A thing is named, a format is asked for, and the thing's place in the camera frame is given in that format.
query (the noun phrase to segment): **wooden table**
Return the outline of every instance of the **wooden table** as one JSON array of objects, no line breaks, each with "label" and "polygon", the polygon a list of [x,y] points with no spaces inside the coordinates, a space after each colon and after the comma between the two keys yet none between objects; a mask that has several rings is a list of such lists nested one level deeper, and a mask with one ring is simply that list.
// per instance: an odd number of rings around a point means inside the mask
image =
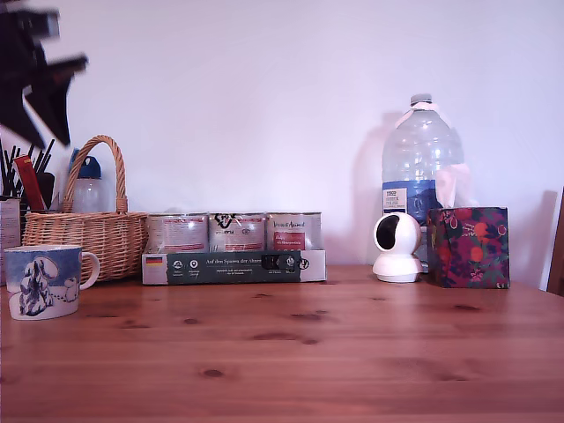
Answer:
[{"label": "wooden table", "polygon": [[2,422],[563,422],[564,299],[393,285],[99,284],[10,319]]}]

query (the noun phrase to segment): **basket handle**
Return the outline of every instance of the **basket handle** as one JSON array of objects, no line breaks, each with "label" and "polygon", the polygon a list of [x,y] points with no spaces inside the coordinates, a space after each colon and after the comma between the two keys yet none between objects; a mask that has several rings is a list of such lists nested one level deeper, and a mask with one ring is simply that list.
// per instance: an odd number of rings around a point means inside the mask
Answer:
[{"label": "basket handle", "polygon": [[94,146],[104,143],[109,146],[114,154],[115,160],[115,210],[118,213],[127,212],[127,197],[125,196],[125,165],[123,164],[123,156],[120,147],[117,146],[116,141],[105,135],[98,135],[88,141],[84,147],[80,149],[77,157],[72,163],[72,168],[69,173],[69,181],[67,183],[67,190],[63,199],[63,213],[72,213],[72,202],[74,200],[74,186],[77,182],[78,172],[84,163],[88,153]]}]

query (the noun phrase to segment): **bottle label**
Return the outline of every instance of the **bottle label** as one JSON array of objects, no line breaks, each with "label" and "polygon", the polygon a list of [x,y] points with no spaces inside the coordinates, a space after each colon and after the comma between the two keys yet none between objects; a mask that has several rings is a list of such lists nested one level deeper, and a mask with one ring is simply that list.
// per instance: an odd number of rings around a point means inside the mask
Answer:
[{"label": "bottle label", "polygon": [[382,191],[384,213],[408,213],[422,226],[427,222],[427,211],[441,207],[434,180],[385,182]]}]

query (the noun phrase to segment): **white security camera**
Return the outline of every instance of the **white security camera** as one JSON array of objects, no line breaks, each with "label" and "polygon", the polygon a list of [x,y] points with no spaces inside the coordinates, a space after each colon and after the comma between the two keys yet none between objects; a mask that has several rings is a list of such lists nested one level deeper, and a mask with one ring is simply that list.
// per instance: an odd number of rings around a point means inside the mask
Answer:
[{"label": "white security camera", "polygon": [[372,272],[385,282],[415,282],[422,271],[413,255],[421,243],[419,223],[407,213],[384,214],[374,226],[374,242],[382,252]]}]

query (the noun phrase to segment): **bottle cap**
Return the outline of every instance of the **bottle cap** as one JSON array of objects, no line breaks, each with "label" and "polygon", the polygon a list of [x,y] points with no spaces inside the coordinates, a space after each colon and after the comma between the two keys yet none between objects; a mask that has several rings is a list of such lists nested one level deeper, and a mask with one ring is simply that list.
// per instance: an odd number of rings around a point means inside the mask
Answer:
[{"label": "bottle cap", "polygon": [[421,103],[421,102],[432,103],[433,97],[429,93],[421,93],[421,94],[412,95],[412,102],[411,102],[412,106],[416,105],[417,103]]},{"label": "bottle cap", "polygon": [[98,160],[92,156],[86,159],[78,171],[78,179],[102,179],[102,171]]}]

